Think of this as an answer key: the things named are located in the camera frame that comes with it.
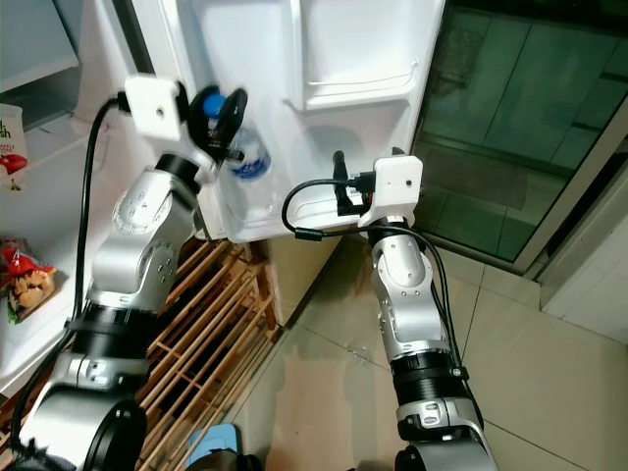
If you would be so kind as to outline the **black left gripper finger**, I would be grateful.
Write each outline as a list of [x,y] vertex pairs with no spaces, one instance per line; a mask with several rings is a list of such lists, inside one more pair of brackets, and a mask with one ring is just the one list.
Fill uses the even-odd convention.
[[207,88],[191,95],[183,82],[177,82],[177,111],[180,120],[184,122],[188,138],[197,148],[205,148],[207,145],[206,98]]
[[234,142],[238,131],[245,121],[245,111],[248,102],[247,91],[238,88],[226,95],[223,104],[223,144],[230,145]]

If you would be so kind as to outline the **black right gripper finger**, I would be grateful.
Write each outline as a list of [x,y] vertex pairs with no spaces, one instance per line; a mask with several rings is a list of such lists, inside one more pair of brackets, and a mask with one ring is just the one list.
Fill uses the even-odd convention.
[[345,165],[344,152],[334,152],[333,162],[333,179],[336,180],[336,183],[333,184],[333,189],[337,202],[338,215],[350,215],[351,200],[348,196],[348,188],[351,185],[351,180],[349,178],[348,169]]

